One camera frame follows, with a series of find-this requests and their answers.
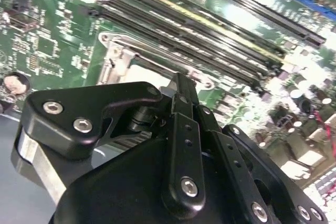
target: ram slot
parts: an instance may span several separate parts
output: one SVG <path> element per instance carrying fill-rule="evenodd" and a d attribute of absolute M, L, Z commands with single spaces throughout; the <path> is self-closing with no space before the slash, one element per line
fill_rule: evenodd
<path fill-rule="evenodd" d="M 139 0 L 143 3 L 147 3 L 147 0 Z M 180 15 L 183 15 L 185 18 L 189 18 L 194 23 L 202 23 L 203 25 L 207 26 L 208 28 L 211 28 L 213 30 L 218 31 L 219 33 L 223 34 L 226 37 L 230 37 L 232 40 L 239 42 L 240 44 L 243 44 L 246 47 L 252 48 L 253 50 L 259 52 L 262 55 L 265 55 L 265 57 L 272 58 L 273 60 L 282 61 L 282 59 L 279 58 L 279 56 L 271 51 L 268 51 L 265 48 L 261 48 L 257 44 L 255 44 L 252 41 L 249 41 L 239 35 L 237 35 L 235 32 L 232 32 L 223 26 L 219 25 L 218 22 L 214 23 L 208 19 L 208 17 L 203 17 L 198 11 L 191 11 L 188 10 L 170 0 L 151 0 L 155 1 L 156 4 L 161 4 L 162 6 L 165 6 L 169 9 L 169 12 L 176 12 Z"/>
<path fill-rule="evenodd" d="M 262 5 L 254 0 L 231 0 L 237 6 L 249 11 L 254 16 L 264 20 L 271 21 L 280 29 L 289 31 L 294 37 L 304 41 L 312 47 L 320 48 L 326 41 L 320 35 L 306 29 L 305 27 L 293 22 L 289 18 L 282 16 L 274 10 Z"/>
<path fill-rule="evenodd" d="M 201 65 L 209 66 L 211 69 L 218 71 L 225 76 L 229 76 L 237 80 L 239 83 L 248 85 L 252 88 L 254 88 L 255 86 L 260 86 L 259 82 L 255 78 L 250 77 L 240 71 L 237 71 L 227 65 L 220 64 L 219 62 L 204 57 L 204 55 L 201 55 L 194 50 L 189 49 L 177 43 L 176 41 L 171 40 L 169 37 L 163 36 L 157 32 L 148 29 L 148 26 L 146 24 L 139 24 L 138 22 L 131 20 L 129 17 L 127 17 L 126 15 L 122 15 L 121 13 L 121 11 L 112 12 L 110 9 L 103 8 L 100 15 L 101 17 L 108 19 L 116 24 L 125 26 L 129 29 L 132 29 L 133 31 L 135 30 L 137 33 L 141 34 L 142 37 L 146 37 L 149 41 L 155 41 L 156 43 L 161 44 L 166 48 L 170 48 L 170 50 L 194 59 Z"/>
<path fill-rule="evenodd" d="M 272 62 L 273 65 L 280 66 L 280 63 L 277 63 L 278 61 L 269 59 L 265 55 L 257 52 L 256 50 L 253 50 L 252 48 L 246 47 L 242 43 L 239 43 L 237 41 L 234 41 L 233 39 L 217 32 L 216 30 L 210 29 L 206 25 L 195 22 L 192 19 L 187 18 L 186 16 L 180 14 L 179 12 L 176 12 L 172 10 L 171 8 L 163 5 L 162 3 L 155 1 L 155 0 L 134 0 L 141 3 L 141 5 L 147 5 L 147 7 L 151 8 L 155 13 L 158 13 L 161 16 L 166 16 L 171 20 L 174 20 L 177 23 L 183 24 L 185 27 L 193 29 L 199 33 L 207 33 L 214 39 L 220 40 L 220 43 L 225 45 L 228 48 L 231 48 L 232 50 L 237 51 L 237 53 L 245 54 L 246 57 L 249 57 L 251 59 L 254 59 L 256 61 L 259 61 L 259 63 L 262 62 Z"/>
<path fill-rule="evenodd" d="M 242 38 L 256 44 L 257 46 L 267 49 L 268 51 L 272 52 L 273 54 L 277 55 L 280 58 L 285 57 L 286 51 L 284 51 L 281 47 L 277 46 L 276 44 L 268 40 L 265 40 L 246 29 L 237 26 L 233 22 L 224 19 L 223 17 L 217 14 L 209 13 L 208 9 L 195 4 L 191 0 L 178 0 L 178 1 L 180 3 L 183 3 L 184 4 L 183 7 L 185 7 L 189 11 L 195 12 L 197 14 L 203 14 L 203 17 L 211 20 L 214 23 L 219 23 L 221 26 L 241 36 Z"/>
<path fill-rule="evenodd" d="M 141 2 L 142 7 L 145 8 L 144 1 Z M 179 13 L 169 13 L 171 11 L 169 8 L 164 9 L 164 7 L 158 7 L 155 8 L 155 5 L 147 5 L 148 9 L 151 9 L 152 11 L 149 11 L 151 14 L 156 15 L 158 17 L 167 18 L 169 20 L 172 20 L 178 24 L 182 24 L 180 29 L 191 29 L 201 36 L 211 38 L 211 40 L 218 45 L 221 45 L 220 50 L 225 50 L 230 52 L 233 55 L 242 55 L 244 58 L 250 58 L 253 61 L 256 61 L 260 65 L 266 66 L 268 69 L 273 69 L 274 66 L 280 68 L 282 66 L 281 62 L 274 61 L 272 59 L 269 59 L 265 57 L 264 55 L 256 52 L 255 50 L 245 47 L 244 45 L 223 36 L 222 34 L 216 32 L 215 30 L 209 29 L 207 26 L 193 22 L 192 20 L 186 20 L 184 17 L 181 17 Z"/>
<path fill-rule="evenodd" d="M 237 57 L 236 55 L 230 54 L 228 52 L 223 52 L 221 48 L 216 47 L 209 42 L 200 39 L 199 37 L 187 33 L 186 31 L 181 30 L 179 27 L 174 27 L 172 24 L 165 22 L 164 20 L 158 19 L 157 17 L 153 16 L 151 13 L 146 12 L 141 8 L 137 8 L 135 6 L 131 6 L 127 3 L 124 3 L 119 0 L 111 0 L 109 5 L 114 8 L 119 8 L 123 10 L 127 15 L 132 16 L 133 19 L 138 19 L 142 22 L 147 22 L 151 25 L 155 25 L 157 29 L 165 31 L 174 37 L 178 37 L 187 41 L 191 45 L 195 45 L 199 47 L 205 53 L 207 53 L 210 57 L 215 58 L 216 56 L 221 57 L 223 60 L 230 62 L 231 64 L 237 65 L 238 67 L 244 69 L 245 71 L 249 72 L 252 75 L 255 75 L 256 78 L 259 77 L 259 74 L 263 76 L 267 76 L 268 71 L 258 67 L 244 59 Z"/>

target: black ram slot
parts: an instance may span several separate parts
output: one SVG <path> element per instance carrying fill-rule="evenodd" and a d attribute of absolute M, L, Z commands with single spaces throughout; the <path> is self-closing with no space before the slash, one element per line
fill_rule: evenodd
<path fill-rule="evenodd" d="M 195 4 L 194 2 L 190 1 L 190 0 L 179 0 L 182 3 L 185 3 L 186 6 L 188 7 L 187 9 L 191 12 L 195 12 L 195 10 L 198 11 L 197 14 L 200 15 L 199 11 L 205 12 L 205 13 L 209 13 L 209 10 L 199 6 L 197 4 Z M 214 23 L 217 23 L 218 21 L 221 23 L 221 25 L 223 25 L 223 27 L 225 27 L 226 29 L 234 32 L 237 35 L 240 35 L 242 38 L 260 46 L 261 48 L 267 49 L 268 51 L 277 54 L 280 58 L 284 58 L 286 55 L 286 51 L 284 51 L 282 48 L 280 48 L 279 46 L 277 46 L 276 44 L 265 40 L 255 34 L 253 34 L 252 32 L 237 26 L 236 24 L 234 24 L 233 22 L 217 15 L 217 14 L 213 14 L 211 13 L 213 18 L 210 18 L 208 16 L 203 16 L 204 18 L 208 18 L 209 20 L 213 21 Z"/>
<path fill-rule="evenodd" d="M 225 37 L 219 32 L 209 29 L 207 26 L 201 23 L 187 19 L 184 15 L 171 10 L 170 8 L 168 8 L 167 6 L 163 5 L 160 2 L 157 2 L 156 0 L 134 0 L 134 1 L 140 1 L 142 5 L 147 4 L 149 8 L 153 9 L 154 12 L 158 13 L 161 16 L 167 17 L 167 15 L 169 15 L 168 16 L 169 19 L 179 24 L 182 24 L 187 28 L 195 30 L 196 32 L 203 34 L 206 37 L 211 37 L 213 40 L 220 41 L 219 43 L 225 45 L 231 50 L 236 51 L 239 54 L 242 54 L 247 58 L 253 59 L 254 61 L 258 62 L 261 65 L 267 66 L 268 68 L 273 66 L 277 67 L 282 66 L 281 62 L 269 59 L 268 57 L 265 57 L 264 55 L 252 50 L 251 48 L 248 48 L 228 37 Z"/>
<path fill-rule="evenodd" d="M 234 64 L 241 69 L 244 69 L 245 71 L 249 72 L 256 78 L 259 78 L 259 75 L 257 75 L 257 73 L 261 73 L 263 76 L 266 76 L 268 73 L 266 70 L 256 65 L 253 65 L 252 63 L 249 63 L 243 59 L 240 59 L 239 57 L 235 55 L 232 55 L 230 53 L 224 53 L 220 48 L 216 47 L 213 44 L 208 43 L 205 40 L 200 39 L 199 37 L 193 34 L 187 33 L 186 31 L 183 31 L 183 30 L 178 31 L 177 27 L 173 27 L 171 24 L 161 19 L 158 19 L 155 16 L 152 16 L 151 14 L 149 14 L 148 12 L 140 8 L 131 6 L 119 0 L 111 0 L 109 5 L 111 5 L 111 7 L 119 8 L 123 10 L 129 16 L 132 15 L 133 19 L 139 19 L 143 22 L 147 22 L 151 25 L 155 25 L 156 28 L 162 31 L 165 31 L 177 38 L 183 39 L 189 44 L 196 46 L 199 49 L 205 51 L 207 54 L 212 55 L 212 57 L 221 56 L 223 60 L 231 64 Z"/>
<path fill-rule="evenodd" d="M 130 29 L 137 31 L 142 36 L 148 37 L 149 40 L 156 41 L 158 42 L 158 44 L 162 44 L 166 46 L 167 48 L 171 48 L 175 50 L 176 52 L 186 55 L 189 58 L 195 59 L 200 64 L 208 65 L 212 69 L 218 72 L 221 72 L 223 75 L 229 76 L 237 80 L 240 83 L 248 85 L 252 88 L 259 86 L 258 81 L 256 79 L 246 76 L 243 73 L 238 72 L 229 66 L 226 66 L 226 65 L 220 64 L 219 62 L 207 59 L 203 55 L 200 55 L 197 52 L 189 48 L 185 48 L 183 45 L 180 45 L 179 43 L 175 41 L 171 41 L 168 37 L 162 36 L 161 34 L 158 34 L 152 30 L 149 30 L 146 27 L 146 25 L 142 26 L 139 23 L 134 22 L 133 20 L 125 16 L 121 16 L 119 13 L 118 14 L 112 13 L 110 10 L 103 8 L 100 13 L 100 16 L 108 20 L 111 20 L 114 23 L 119 23 L 122 26 L 129 27 Z"/>
<path fill-rule="evenodd" d="M 271 21 L 279 28 L 291 32 L 296 38 L 301 39 L 310 46 L 320 48 L 326 41 L 325 38 L 314 33 L 313 31 L 306 29 L 305 27 L 293 22 L 289 18 L 278 14 L 274 10 L 254 0 L 231 0 L 231 1 L 235 2 L 237 6 L 249 11 L 254 16 L 264 21 Z"/>
<path fill-rule="evenodd" d="M 168 6 L 162 4 L 160 1 L 157 0 L 137 0 L 139 2 L 141 2 L 142 4 L 147 4 L 149 5 L 151 8 L 154 8 L 155 10 L 157 10 L 157 12 L 162 11 L 164 13 L 164 15 L 169 15 L 171 18 L 175 18 L 175 19 L 179 19 L 180 23 L 184 23 L 188 26 L 191 27 L 195 27 L 198 28 L 198 30 L 202 30 L 202 31 L 209 31 L 209 33 L 214 34 L 214 36 L 219 36 L 218 38 L 223 41 L 223 40 L 227 40 L 229 38 L 227 38 L 226 36 L 224 36 L 221 33 L 218 33 L 212 29 L 210 29 L 209 27 L 205 26 L 202 23 L 196 22 L 188 17 L 186 17 L 185 15 L 169 8 Z M 208 10 L 194 4 L 193 2 L 187 1 L 187 0 L 183 0 L 184 2 L 188 2 L 188 6 L 189 6 L 189 11 L 194 12 L 198 15 L 202 14 L 200 13 L 200 11 L 209 13 Z M 278 47 L 277 45 L 261 38 L 258 37 L 257 35 L 247 31 L 247 30 L 243 30 L 242 28 L 236 26 L 233 23 L 230 23 L 229 21 L 225 20 L 224 18 L 216 15 L 216 14 L 211 14 L 213 16 L 213 18 L 208 17 L 206 15 L 203 15 L 204 18 L 207 18 L 209 20 L 211 20 L 214 23 L 218 23 L 221 26 L 223 26 L 225 29 L 230 30 L 231 32 L 241 36 L 242 38 L 252 42 L 255 45 L 258 45 L 270 52 L 272 52 L 273 54 L 276 54 L 278 57 L 280 58 L 284 58 L 286 55 L 286 52 L 284 50 L 282 50 L 280 47 Z M 238 50 L 241 51 L 245 51 L 246 53 L 249 53 L 251 55 L 253 55 L 254 57 L 256 57 L 256 55 L 258 55 L 257 57 L 263 58 L 263 59 L 267 59 L 267 57 L 261 55 L 260 53 L 258 53 L 257 51 L 254 51 L 248 47 L 246 47 L 245 45 L 238 43 L 237 41 L 233 41 L 232 39 L 230 39 L 230 43 L 232 42 L 231 46 L 235 47 Z"/>

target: green circuit board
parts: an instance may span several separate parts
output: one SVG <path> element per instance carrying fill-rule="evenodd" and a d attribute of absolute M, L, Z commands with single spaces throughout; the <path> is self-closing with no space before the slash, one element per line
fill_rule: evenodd
<path fill-rule="evenodd" d="M 32 91 L 55 88 L 71 88 L 95 85 L 99 78 L 106 48 L 98 42 L 102 31 L 128 33 L 138 38 L 141 34 L 130 33 L 126 27 L 111 21 L 92 18 L 82 13 L 79 6 L 94 6 L 82 0 L 30 0 L 29 15 L 38 22 L 35 29 L 19 32 L 17 29 L 1 26 L 0 34 L 0 77 L 17 71 L 29 77 Z M 323 46 L 316 50 L 286 34 L 285 30 L 274 28 L 262 22 L 246 11 L 235 7 L 228 0 L 191 0 L 199 6 L 222 16 L 236 25 L 252 31 L 254 34 L 271 41 L 289 55 L 307 49 L 309 59 L 317 62 L 326 72 L 334 69 L 334 50 Z M 327 38 L 334 23 L 321 16 L 312 18 L 307 8 L 293 0 L 256 0 L 278 13 L 298 22 Z M 11 8 L 12 0 L 1 0 L 2 11 Z M 220 99 L 226 80 L 217 83 L 211 91 L 201 91 L 200 100 L 214 108 Z M 233 94 L 243 93 L 245 86 L 231 88 Z M 0 97 L 16 103 L 15 110 L 20 111 L 25 95 L 13 96 L 5 90 Z"/>

